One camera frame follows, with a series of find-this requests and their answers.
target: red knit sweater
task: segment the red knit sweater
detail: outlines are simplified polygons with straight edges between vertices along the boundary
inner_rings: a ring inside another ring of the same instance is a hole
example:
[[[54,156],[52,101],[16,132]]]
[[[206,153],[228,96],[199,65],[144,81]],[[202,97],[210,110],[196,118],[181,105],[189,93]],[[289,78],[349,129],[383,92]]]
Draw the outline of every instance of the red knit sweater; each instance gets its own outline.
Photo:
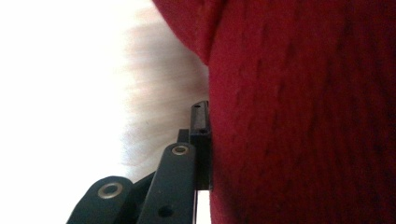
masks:
[[[209,66],[213,223],[396,223],[396,1],[154,2]]]

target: wooden floor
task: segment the wooden floor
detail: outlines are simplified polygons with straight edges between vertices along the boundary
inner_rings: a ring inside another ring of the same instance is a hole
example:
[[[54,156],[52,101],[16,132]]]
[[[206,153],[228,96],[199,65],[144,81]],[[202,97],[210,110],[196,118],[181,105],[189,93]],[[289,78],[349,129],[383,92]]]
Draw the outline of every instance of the wooden floor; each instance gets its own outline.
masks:
[[[0,223],[65,223],[96,180],[148,175],[207,99],[150,1],[100,2],[0,4]]]

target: red fabric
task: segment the red fabric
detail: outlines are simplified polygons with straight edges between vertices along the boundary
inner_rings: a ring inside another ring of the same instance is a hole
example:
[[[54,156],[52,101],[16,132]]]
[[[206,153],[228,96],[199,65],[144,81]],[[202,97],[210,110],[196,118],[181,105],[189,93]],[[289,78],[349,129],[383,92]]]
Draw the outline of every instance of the red fabric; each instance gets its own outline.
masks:
[[[209,66],[213,223],[396,223],[396,2],[155,0]]]

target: black bracket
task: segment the black bracket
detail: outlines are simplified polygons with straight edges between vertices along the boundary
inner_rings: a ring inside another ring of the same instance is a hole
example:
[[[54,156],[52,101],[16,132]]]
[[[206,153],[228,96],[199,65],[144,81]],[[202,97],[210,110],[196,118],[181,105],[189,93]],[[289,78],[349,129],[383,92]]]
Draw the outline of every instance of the black bracket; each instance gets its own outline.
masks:
[[[196,190],[212,189],[208,102],[191,107],[191,127],[163,152],[158,169],[136,183],[109,176],[94,183],[67,223],[194,223]]]

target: metal rivet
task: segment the metal rivet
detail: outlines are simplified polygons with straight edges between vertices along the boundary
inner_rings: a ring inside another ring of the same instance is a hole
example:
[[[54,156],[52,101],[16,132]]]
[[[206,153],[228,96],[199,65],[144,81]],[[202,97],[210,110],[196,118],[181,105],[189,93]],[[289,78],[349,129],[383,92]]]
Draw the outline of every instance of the metal rivet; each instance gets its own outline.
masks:
[[[172,152],[175,155],[181,156],[181,155],[187,154],[189,152],[189,148],[185,147],[185,146],[177,146],[177,147],[172,148]]]
[[[103,199],[111,199],[121,194],[122,192],[122,184],[117,182],[112,182],[103,185],[98,190],[98,196]]]

